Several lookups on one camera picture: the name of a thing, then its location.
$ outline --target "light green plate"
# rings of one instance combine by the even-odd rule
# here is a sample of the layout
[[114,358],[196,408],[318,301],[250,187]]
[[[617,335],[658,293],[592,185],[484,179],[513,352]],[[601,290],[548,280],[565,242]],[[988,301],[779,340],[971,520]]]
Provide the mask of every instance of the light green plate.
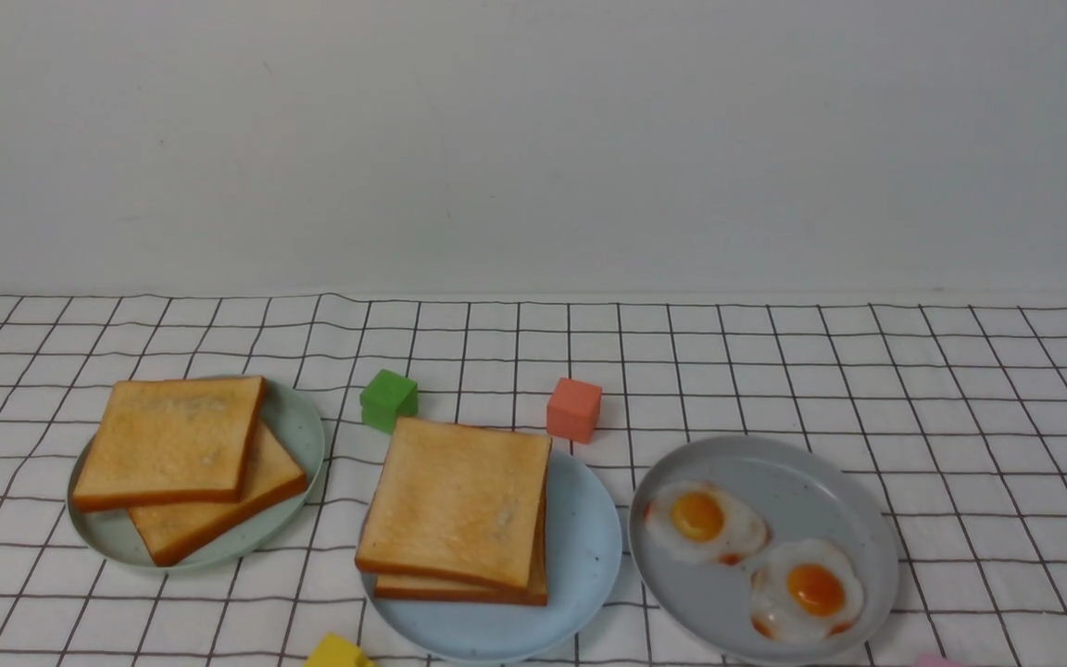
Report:
[[274,431],[278,442],[283,443],[283,447],[291,452],[291,457],[307,473],[307,493],[284,499],[276,506],[264,510],[261,514],[255,514],[244,523],[237,524],[175,566],[159,567],[150,560],[147,549],[143,545],[143,539],[139,536],[134,524],[130,522],[130,517],[126,515],[126,511],[95,511],[85,514],[70,503],[73,489],[76,487],[77,478],[81,476],[81,466],[84,465],[85,456],[89,454],[89,445],[85,445],[76,465],[73,465],[73,476],[68,478],[68,490],[64,498],[68,518],[73,520],[77,535],[84,540],[89,549],[106,558],[152,572],[200,570],[202,567],[217,566],[244,556],[259,545],[266,544],[304,508],[304,501],[313,491],[315,482],[322,477],[329,442],[323,435],[323,424],[320,422],[319,413],[310,401],[296,390],[270,379],[266,381],[262,422]]

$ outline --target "bread slice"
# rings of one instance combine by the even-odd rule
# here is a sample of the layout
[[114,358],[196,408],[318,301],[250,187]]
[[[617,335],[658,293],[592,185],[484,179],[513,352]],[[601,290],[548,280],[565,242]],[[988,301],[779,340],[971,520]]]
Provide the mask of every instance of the bread slice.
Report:
[[539,512],[537,533],[534,535],[530,583],[524,591],[478,586],[478,584],[461,584],[432,577],[412,577],[410,574],[378,574],[377,583],[373,585],[373,595],[382,600],[479,602],[545,607],[551,602],[545,574],[545,499],[542,501],[542,511]]
[[258,376],[114,384],[73,504],[237,502],[264,388]]
[[258,420],[240,502],[190,502],[130,508],[130,521],[156,566],[175,566],[258,511],[307,490],[307,474]]
[[356,567],[525,590],[550,460],[550,435],[399,418]]

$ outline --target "yellow cube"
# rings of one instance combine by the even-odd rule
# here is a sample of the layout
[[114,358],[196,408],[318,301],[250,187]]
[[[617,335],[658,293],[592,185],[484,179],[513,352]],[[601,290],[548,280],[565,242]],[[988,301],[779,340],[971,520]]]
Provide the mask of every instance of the yellow cube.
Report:
[[373,667],[365,651],[344,637],[327,634],[304,667]]

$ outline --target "stack of toast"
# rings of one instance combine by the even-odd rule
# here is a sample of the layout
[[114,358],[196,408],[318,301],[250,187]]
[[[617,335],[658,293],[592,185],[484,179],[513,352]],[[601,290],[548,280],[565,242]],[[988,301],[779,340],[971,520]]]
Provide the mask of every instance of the stack of toast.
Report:
[[399,417],[356,547],[380,599],[550,600],[550,435]]
[[168,567],[304,493],[307,474],[258,417],[265,392],[259,376],[114,384],[73,505],[126,510]]

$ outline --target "plate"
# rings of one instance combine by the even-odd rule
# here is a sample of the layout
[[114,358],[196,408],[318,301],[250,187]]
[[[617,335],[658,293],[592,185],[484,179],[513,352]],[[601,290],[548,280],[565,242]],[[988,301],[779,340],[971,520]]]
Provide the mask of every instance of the plate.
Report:
[[[673,560],[649,538],[643,515],[656,491],[679,480],[711,481],[750,504],[771,528],[769,547],[734,567]],[[826,461],[775,440],[720,436],[679,447],[644,475],[630,518],[632,558],[662,608],[700,641],[747,663],[824,663],[871,637],[895,604],[896,542],[872,496]],[[850,630],[829,640],[770,641],[752,629],[749,577],[770,545],[805,537],[831,540],[850,557],[865,592],[863,610]]]
[[186,572],[217,566],[245,556],[259,545],[266,544],[304,507],[304,501],[313,491],[315,482],[322,478],[321,472],[329,445],[315,406],[296,390],[275,383],[271,379],[266,380],[261,417],[278,438],[278,442],[283,443],[283,447],[291,452],[296,463],[307,474],[309,485],[307,494],[284,499],[276,506],[254,514],[175,566],[160,567],[150,560],[147,547],[143,545],[143,538],[130,522],[130,517],[126,515],[126,510],[94,511],[85,514],[70,503],[73,489],[76,487],[77,478],[81,476],[81,469],[89,454],[89,445],[85,445],[76,465],[73,465],[73,476],[68,478],[68,490],[64,498],[68,518],[73,520],[77,536],[81,537],[89,549],[100,553],[109,560],[152,572]]
[[594,473],[567,452],[551,452],[545,487],[546,607],[373,599],[399,635],[457,664],[515,663],[568,640],[611,592],[623,551],[620,517]]

